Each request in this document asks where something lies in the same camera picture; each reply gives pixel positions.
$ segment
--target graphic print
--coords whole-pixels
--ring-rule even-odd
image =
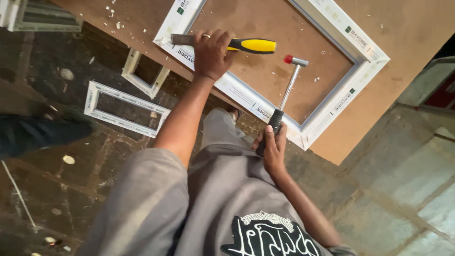
[[[321,256],[313,239],[296,222],[276,214],[235,216],[232,221],[234,244],[221,250],[231,256]]]

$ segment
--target finger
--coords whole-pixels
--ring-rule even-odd
[[[226,52],[226,56],[224,57],[224,63],[226,63],[229,67],[232,65],[234,61],[234,57],[237,55],[239,51],[228,51]]]
[[[219,43],[224,49],[229,45],[233,37],[233,33],[226,31],[218,38],[217,43]]]
[[[217,29],[213,34],[212,34],[212,37],[211,39],[214,41],[214,42],[218,42],[218,38],[220,38],[220,36],[223,34],[223,31],[221,29]]]
[[[275,134],[273,134],[273,128],[271,125],[268,125],[265,128],[265,144],[266,150],[277,150],[277,145],[275,143]]]
[[[277,148],[278,151],[282,152],[286,148],[286,133],[288,132],[288,126],[281,122],[281,127],[280,130],[278,131],[278,136],[277,136]]]
[[[212,34],[213,34],[213,30],[211,30],[211,29],[207,30],[206,32],[204,32],[204,33],[202,34],[201,41],[203,41],[203,42],[208,41],[208,40],[212,37]]]
[[[202,31],[202,30],[196,31],[196,33],[193,35],[193,45],[196,45],[201,41],[201,39],[202,39],[201,37],[202,37],[203,33],[204,33],[204,31]]]

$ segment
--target black rubber grip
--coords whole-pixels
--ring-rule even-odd
[[[273,128],[273,133],[276,135],[281,128],[281,119],[283,118],[284,112],[278,109],[275,109],[273,112],[272,117],[270,118],[268,125],[271,125]],[[261,143],[259,143],[258,148],[256,149],[256,154],[258,156],[263,157],[265,150],[265,136],[262,139]]]

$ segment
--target white window frame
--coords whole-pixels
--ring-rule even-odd
[[[143,91],[145,94],[147,94],[150,99],[154,99],[171,70],[166,67],[161,67],[158,75],[155,77],[155,80],[150,85],[134,74],[141,56],[142,54],[140,52],[131,48],[130,53],[128,54],[128,58],[126,59],[125,66],[123,67],[121,76],[139,88],[141,91]]]
[[[187,34],[205,1],[175,0],[154,40],[192,70],[194,49],[172,45],[170,34]],[[287,138],[307,150],[390,58],[333,0],[288,1],[354,63],[303,124],[284,115],[283,121],[288,125]],[[220,78],[215,86],[266,123],[277,108],[231,72]]]
[[[36,22],[24,21],[25,18],[33,14],[46,15],[48,21],[51,22],[38,22],[39,19]],[[74,20],[74,23],[63,24],[61,18]],[[11,32],[80,32],[82,24],[81,17],[76,17],[56,5],[40,4],[28,0],[0,0],[0,26],[8,27]]]
[[[150,127],[128,121],[124,118],[121,118],[121,117],[118,117],[118,116],[115,116],[115,115],[112,115],[112,114],[109,114],[109,113],[106,113],[104,111],[97,109],[96,107],[98,104],[98,98],[100,96],[100,93],[104,93],[106,95],[112,96],[114,98],[123,100],[128,103],[131,103],[131,104],[141,107],[143,109],[150,110],[152,112],[161,114],[161,119],[160,119],[160,122],[158,123],[158,128],[156,130],[154,130]],[[84,108],[84,114],[92,116],[99,120],[103,120],[108,123],[112,123],[116,126],[120,126],[125,129],[131,130],[133,132],[137,132],[137,133],[155,138],[157,136],[158,132],[160,131],[161,126],[163,126],[163,123],[166,120],[166,118],[170,112],[171,111],[167,108],[163,108],[156,104],[147,102],[145,100],[141,100],[137,97],[134,97],[127,93],[110,88],[108,86],[97,83],[95,81],[89,82],[86,105]]]

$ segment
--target right hand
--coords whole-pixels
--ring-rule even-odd
[[[197,31],[194,40],[194,76],[208,77],[214,82],[220,79],[231,67],[238,51],[228,51],[227,47],[234,34],[221,29]]]
[[[265,149],[264,149],[264,168],[270,174],[275,176],[279,174],[287,173],[284,165],[284,150],[286,149],[286,132],[288,126],[281,122],[281,128],[278,134],[273,134],[271,125],[268,125],[264,131],[258,134],[258,137],[254,140],[252,150],[256,150],[259,143],[265,138]]]

